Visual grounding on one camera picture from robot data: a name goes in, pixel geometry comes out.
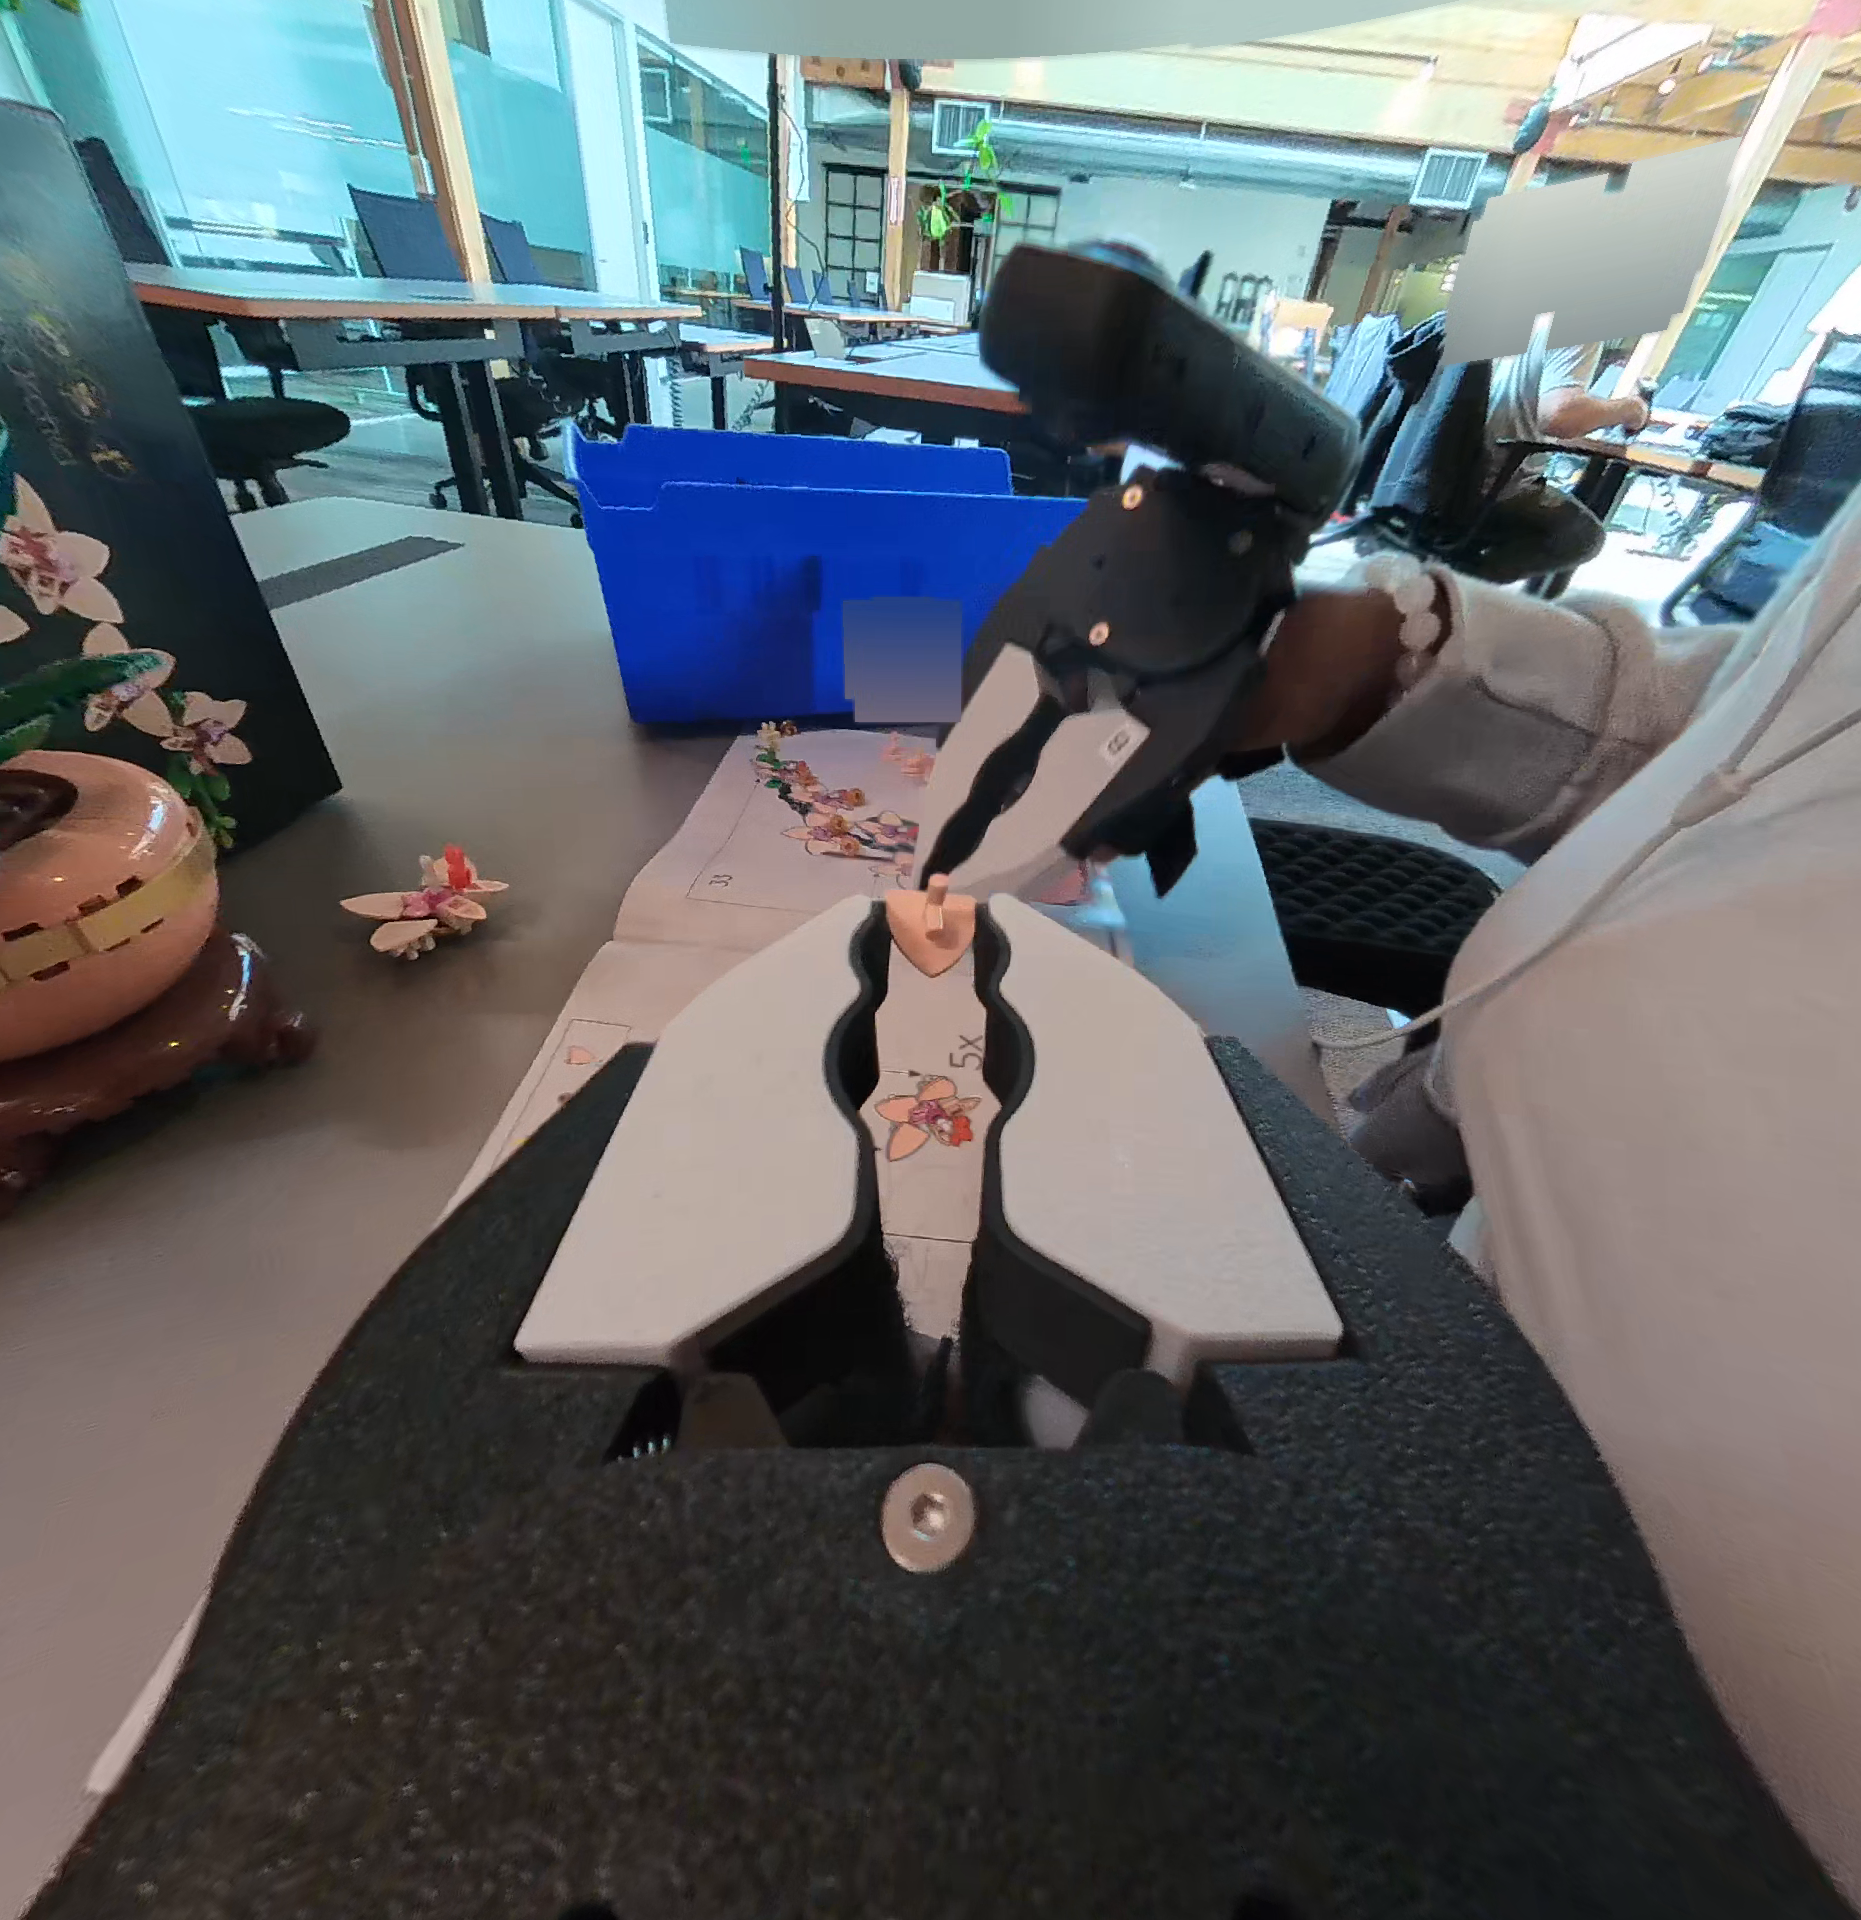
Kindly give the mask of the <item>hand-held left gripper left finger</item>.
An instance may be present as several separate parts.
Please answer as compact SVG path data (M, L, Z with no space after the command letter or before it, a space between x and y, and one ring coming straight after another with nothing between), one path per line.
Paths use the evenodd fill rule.
M848 897L660 1028L518 1325L521 1362L694 1372L866 1241L848 1054L873 1042L887 954L886 909Z

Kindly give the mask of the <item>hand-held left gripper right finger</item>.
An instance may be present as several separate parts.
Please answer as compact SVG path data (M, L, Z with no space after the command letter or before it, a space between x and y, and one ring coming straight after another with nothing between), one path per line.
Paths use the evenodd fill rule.
M1122 961L986 904L986 1334L1042 1381L1317 1362L1344 1320L1208 1054Z

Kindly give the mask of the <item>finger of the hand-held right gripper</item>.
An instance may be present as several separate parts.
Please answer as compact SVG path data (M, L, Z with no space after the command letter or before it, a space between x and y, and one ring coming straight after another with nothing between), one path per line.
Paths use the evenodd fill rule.
M1079 863L1064 843L1079 819L1095 811L1110 782L1138 756L1150 732L1124 707L1064 711L1050 699L1050 739L1039 771L1013 806L1013 824L1028 828L1025 851L983 889L958 894L992 897L1046 889Z
M936 752L929 785L917 802L914 889L933 878L983 889L1025 851L1028 828L1013 824L1013 806L1046 739L1050 694L1039 660L1008 641Z

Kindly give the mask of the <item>pink petal brick assembly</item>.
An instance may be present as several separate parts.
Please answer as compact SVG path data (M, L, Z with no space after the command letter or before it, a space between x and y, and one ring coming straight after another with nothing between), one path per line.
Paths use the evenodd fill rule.
M933 873L919 889L891 889L886 919L895 954L919 975L939 979L968 954L980 900L958 894L949 877Z

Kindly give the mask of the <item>person's right forearm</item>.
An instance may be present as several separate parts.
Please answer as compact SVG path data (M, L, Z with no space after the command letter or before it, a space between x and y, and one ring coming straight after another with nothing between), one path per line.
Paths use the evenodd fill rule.
M1352 572L1382 575L1370 562ZM1631 601L1558 601L1424 567L1447 582L1435 666L1345 752L1303 764L1383 814L1534 863L1659 756L1779 640L1805 637L1797 592L1743 626L1655 626Z

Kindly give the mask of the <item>wood-edged office desk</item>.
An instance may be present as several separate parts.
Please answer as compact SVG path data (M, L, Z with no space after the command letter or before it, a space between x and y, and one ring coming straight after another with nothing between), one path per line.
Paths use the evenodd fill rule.
M525 326L563 326L575 353L608 326L608 354L674 353L676 324L700 302L622 299L542 284L290 277L129 264L144 304L208 317L228 329L272 324L294 372L424 368L444 405L438 434L463 514L522 516L495 368L530 354Z
M840 354L752 353L743 375L774 391L774 429L853 438L864 429L919 442L1034 442L1023 400L973 353L973 335L887 341Z

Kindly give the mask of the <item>person's right hand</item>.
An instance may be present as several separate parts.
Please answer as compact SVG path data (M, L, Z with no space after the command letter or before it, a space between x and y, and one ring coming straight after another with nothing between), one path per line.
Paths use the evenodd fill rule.
M1419 564L1303 585L1261 645L1261 680L1212 771L1247 778L1345 752L1435 666L1447 637L1447 582Z

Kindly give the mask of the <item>brick building instruction booklet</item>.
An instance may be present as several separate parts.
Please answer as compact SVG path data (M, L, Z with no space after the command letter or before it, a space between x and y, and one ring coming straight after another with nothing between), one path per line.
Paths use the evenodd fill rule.
M502 1197L502 1169L532 1141L532 1122L604 1071L617 1054L635 1065L660 1028L743 957L757 954L838 900L876 900L911 889L917 802L929 785L929 742L824 729L783 745L740 739L676 835L634 878L615 942L585 966L536 1069L493 1131L490 1181L460 1186L449 1213L449 1249L478 1254L478 1200ZM1284 1085L1327 1109L1300 985L1284 957L1239 794L1208 778L1195 794L1197 853L1169 894L1155 894L1142 858L1114 865L1074 863L1045 890L1016 894L1090 947L1155 985L1207 1038L1237 1038ZM965 954L939 979L887 954L887 988L873 1009L873 1091L861 1120L873 1144L873 1218L878 1271L853 1298L902 1310L917 1354L961 1328L961 1290L986 1193L986 1141L996 1099L986 1087L986 1002ZM583 1150L583 1186L604 1146ZM581 1200L557 1200L557 1229L506 1229L502 1249L530 1257L522 1304L506 1313L506 1353ZM809 1329L824 1280L797 1288L744 1329L722 1337L703 1369L761 1373L764 1397L809 1389L825 1334Z

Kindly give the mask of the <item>blue plastic bin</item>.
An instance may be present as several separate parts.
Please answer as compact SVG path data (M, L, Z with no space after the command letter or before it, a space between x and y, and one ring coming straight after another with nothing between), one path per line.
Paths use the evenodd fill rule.
M1083 507L995 444L634 422L566 438L635 722L947 722L1001 594Z

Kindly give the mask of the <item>black mesh chair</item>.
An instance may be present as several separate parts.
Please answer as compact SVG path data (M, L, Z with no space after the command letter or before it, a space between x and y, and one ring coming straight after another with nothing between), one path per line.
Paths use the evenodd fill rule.
M1303 990L1402 1017L1442 1002L1458 947L1500 900L1488 873L1379 832L1266 815L1250 828Z

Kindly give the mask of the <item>black office chair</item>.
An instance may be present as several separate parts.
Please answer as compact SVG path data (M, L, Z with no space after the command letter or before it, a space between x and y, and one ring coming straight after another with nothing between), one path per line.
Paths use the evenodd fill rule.
M1571 492L1534 481L1496 494L1463 531L1436 538L1431 531L1374 523L1356 531L1352 550L1402 554L1449 567L1496 585L1574 572L1588 564L1608 533L1604 523Z
M378 273L398 281L463 284L453 240L442 231L437 201L397 198L349 188L351 208L363 231L367 259ZM569 481L548 465L550 447L563 444L563 422L572 401L548 376L562 354L550 326L506 324L530 359L506 362L444 362L404 368L404 388L418 416L442 428L444 442L458 442L453 487L471 483L490 492L490 514L521 516L522 497L542 492L569 511L581 525L581 500Z
M168 269L168 252L106 139L78 138L75 152L121 259L129 264ZM258 348L261 363L272 372L272 395L228 395L211 317L160 302L144 302L144 317L189 407L216 477L232 490L237 511L287 506L290 492L280 483L280 471L315 466L321 447L349 435L349 414L344 407L284 395L284 347L266 338Z
M1861 483L1861 334L1830 334L1738 525L1660 605L1660 622L1744 622Z

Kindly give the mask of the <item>pink brick orchid flower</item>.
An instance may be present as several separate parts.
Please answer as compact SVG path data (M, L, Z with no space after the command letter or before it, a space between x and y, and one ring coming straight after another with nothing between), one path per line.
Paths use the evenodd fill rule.
M463 939L490 916L490 900L507 894L507 881L482 877L474 858L449 842L438 853L420 853L407 889L344 897L339 909L367 923L367 947L397 962L413 962L449 939Z

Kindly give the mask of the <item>hanging green plant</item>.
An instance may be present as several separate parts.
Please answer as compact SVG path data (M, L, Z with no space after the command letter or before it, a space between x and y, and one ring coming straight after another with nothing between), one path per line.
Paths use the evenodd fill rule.
M929 249L941 249L955 232L996 231L1001 201L1001 166L995 152L995 116L983 109L964 129L947 125L958 139L947 145L947 158L958 166L949 178L941 178L917 196L917 232Z

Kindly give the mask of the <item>black orchid print box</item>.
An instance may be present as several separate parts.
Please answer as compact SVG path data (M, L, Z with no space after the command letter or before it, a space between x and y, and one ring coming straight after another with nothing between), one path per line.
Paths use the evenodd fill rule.
M51 745L147 764L222 851L339 792L78 155L0 95L0 685L69 657L129 676Z

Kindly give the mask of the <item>silver air duct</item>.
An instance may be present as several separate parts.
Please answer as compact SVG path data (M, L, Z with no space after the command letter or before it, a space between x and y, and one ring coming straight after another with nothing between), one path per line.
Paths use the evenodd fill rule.
M1195 188L1259 188L1352 201L1413 201L1424 142L1379 138L1332 138L1310 129L1235 126L1199 118L1150 118L1120 112L1042 109L1025 101L955 101L917 92L911 109L911 162L955 158L936 152L936 109L987 109L992 149L1008 179L1067 178L1154 178ZM809 129L838 145L887 149L887 106L858 86L815 86L806 92Z

